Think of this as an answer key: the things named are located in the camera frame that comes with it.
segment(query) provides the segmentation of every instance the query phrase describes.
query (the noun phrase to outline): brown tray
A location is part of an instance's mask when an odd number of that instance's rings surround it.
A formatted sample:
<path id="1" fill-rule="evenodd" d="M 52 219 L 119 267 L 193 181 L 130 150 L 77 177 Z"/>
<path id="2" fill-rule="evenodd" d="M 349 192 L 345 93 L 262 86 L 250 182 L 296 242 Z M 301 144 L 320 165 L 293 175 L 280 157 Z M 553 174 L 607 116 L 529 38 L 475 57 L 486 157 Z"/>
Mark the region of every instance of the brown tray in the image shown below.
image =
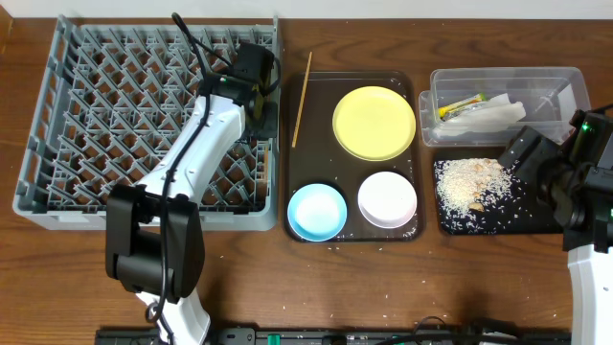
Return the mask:
<path id="1" fill-rule="evenodd" d="M 392 242 L 411 241 L 424 224 L 423 197 L 417 160 L 416 134 L 409 149 L 396 158 L 383 162 L 368 162 L 345 151 L 334 136 L 332 114 L 338 102 L 349 92 L 363 86 L 382 86 L 398 92 L 413 109 L 413 93 L 410 82 L 399 72 L 313 72 L 308 76 L 308 86 L 303 105 L 302 120 L 296 148 L 291 139 L 296 126 L 296 116 L 305 74 L 295 76 L 289 85 L 288 125 L 285 127 L 284 168 L 284 229 L 294 240 L 305 242 L 294 233 L 287 222 L 287 204 L 293 193 L 311 183 L 325 183 L 341 193 L 347 202 L 348 217 L 345 226 L 328 242 Z M 357 191 L 371 174 L 394 172 L 406 177 L 418 194 L 418 211 L 404 226 L 381 229 L 362 217 L 357 207 Z"/>

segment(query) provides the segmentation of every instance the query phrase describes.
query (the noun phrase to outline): blue bowl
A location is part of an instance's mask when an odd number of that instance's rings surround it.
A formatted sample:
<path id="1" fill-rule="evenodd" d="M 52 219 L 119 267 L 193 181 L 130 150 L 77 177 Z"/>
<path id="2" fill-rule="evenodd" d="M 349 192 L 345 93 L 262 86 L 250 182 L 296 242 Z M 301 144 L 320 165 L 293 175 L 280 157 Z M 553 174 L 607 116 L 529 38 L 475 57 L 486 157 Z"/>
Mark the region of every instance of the blue bowl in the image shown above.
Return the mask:
<path id="1" fill-rule="evenodd" d="M 336 236 L 347 221 L 347 203 L 331 186 L 307 185 L 289 200 L 287 220 L 301 238 L 322 242 Z"/>

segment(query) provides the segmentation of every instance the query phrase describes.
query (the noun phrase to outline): yellow plate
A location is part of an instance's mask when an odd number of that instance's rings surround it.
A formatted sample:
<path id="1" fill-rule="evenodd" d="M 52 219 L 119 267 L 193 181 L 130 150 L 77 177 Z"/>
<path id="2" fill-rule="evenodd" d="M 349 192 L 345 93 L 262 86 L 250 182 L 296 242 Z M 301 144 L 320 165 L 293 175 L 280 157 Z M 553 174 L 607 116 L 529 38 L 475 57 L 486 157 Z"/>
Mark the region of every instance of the yellow plate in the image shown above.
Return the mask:
<path id="1" fill-rule="evenodd" d="M 378 86 L 353 90 L 334 109 L 336 140 L 352 155 L 383 161 L 403 153 L 415 136 L 415 114 L 398 93 Z"/>

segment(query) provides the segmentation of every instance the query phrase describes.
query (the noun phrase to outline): dish rack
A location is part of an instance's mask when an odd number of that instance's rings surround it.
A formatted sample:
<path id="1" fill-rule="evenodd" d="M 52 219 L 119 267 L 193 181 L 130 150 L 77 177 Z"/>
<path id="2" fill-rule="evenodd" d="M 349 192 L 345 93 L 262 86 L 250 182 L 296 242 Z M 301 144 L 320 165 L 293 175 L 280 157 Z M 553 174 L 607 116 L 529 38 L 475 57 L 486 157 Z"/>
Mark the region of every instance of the dish rack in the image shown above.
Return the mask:
<path id="1" fill-rule="evenodd" d="M 189 26 L 232 60 L 242 42 L 281 58 L 272 25 Z M 205 54 L 208 72 L 222 67 Z M 164 157 L 193 111 L 201 74 L 172 25 L 75 26 L 61 16 L 40 87 L 13 210 L 47 229 L 103 230 L 117 183 L 133 185 Z M 273 69 L 272 80 L 278 75 Z M 277 103 L 281 87 L 269 97 Z M 268 230 L 277 221 L 278 138 L 236 142 L 200 203 L 205 230 Z M 148 224 L 159 225 L 159 219 Z"/>

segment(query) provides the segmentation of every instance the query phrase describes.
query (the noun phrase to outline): clear plastic container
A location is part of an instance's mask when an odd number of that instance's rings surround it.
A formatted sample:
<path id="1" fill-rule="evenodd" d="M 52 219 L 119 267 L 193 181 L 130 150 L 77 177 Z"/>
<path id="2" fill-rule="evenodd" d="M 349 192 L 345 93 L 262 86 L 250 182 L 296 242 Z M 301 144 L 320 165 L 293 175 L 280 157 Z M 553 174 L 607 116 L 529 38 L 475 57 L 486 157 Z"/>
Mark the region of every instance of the clear plastic container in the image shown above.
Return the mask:
<path id="1" fill-rule="evenodd" d="M 561 144 L 573 128 L 577 109 L 591 108 L 583 74 L 575 67 L 508 67 L 436 70 L 430 91 L 420 94 L 421 137 L 429 147 L 505 146 L 525 125 Z M 439 107 L 484 93 L 504 93 L 521 102 L 526 117 L 512 125 L 452 124 L 438 116 Z"/>

